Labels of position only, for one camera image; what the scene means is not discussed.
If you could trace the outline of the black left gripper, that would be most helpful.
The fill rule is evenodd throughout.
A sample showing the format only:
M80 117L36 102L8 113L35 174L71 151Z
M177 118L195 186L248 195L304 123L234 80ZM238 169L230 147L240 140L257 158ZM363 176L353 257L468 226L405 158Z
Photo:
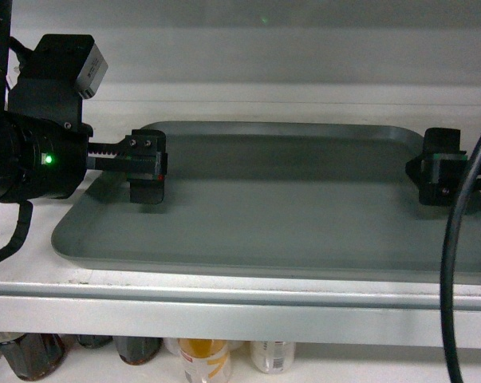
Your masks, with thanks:
M87 157L89 170L129 174L131 203L163 202L164 132L134 129L115 144L88 144L93 133L82 121L84 93L77 80L92 56L90 35L46 34L26 59L8 100L20 153L6 199L69 197L84 179Z

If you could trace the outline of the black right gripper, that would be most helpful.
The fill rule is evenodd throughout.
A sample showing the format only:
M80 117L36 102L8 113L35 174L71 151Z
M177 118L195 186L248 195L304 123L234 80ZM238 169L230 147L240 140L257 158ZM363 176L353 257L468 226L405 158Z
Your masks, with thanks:
M418 188L425 206L450 206L467 164L467 152L460 149L460 130L429 128L422 152L406 163L405 172ZM473 186L481 191L481 166Z

